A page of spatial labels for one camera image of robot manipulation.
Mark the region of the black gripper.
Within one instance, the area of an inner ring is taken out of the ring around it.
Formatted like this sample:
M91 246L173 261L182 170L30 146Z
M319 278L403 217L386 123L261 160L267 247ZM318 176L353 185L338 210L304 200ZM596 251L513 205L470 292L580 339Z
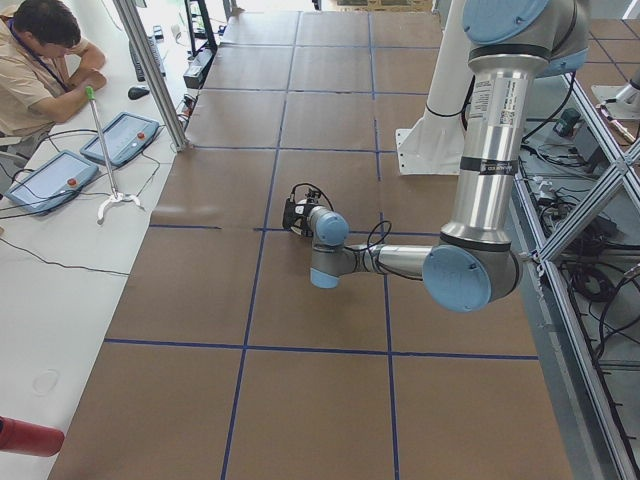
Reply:
M311 229L311 226L309 225L309 218L311 215L311 211L316 206L319 205L320 190L313 185L308 185L308 191L305 195L305 198L311 199L315 203L315 206L309 212L308 217L300 217L294 213L295 204L301 201L296 199L297 188L298 188L298 185L294 185L291 189L289 197L285 200L283 219L282 219L282 228L285 230L292 231L297 235L312 235L313 231Z

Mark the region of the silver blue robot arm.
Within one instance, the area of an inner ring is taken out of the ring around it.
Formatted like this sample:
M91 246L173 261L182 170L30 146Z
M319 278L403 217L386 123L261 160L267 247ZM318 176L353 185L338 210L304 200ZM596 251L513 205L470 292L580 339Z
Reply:
M396 133L404 175L453 175L450 220L434 246L348 245L349 226L312 190L289 199L283 225L312 240L310 279L335 288L356 272L421 281L442 307L471 312L509 295L522 262L504 229L528 93L586 60L586 1L455 1L423 116Z

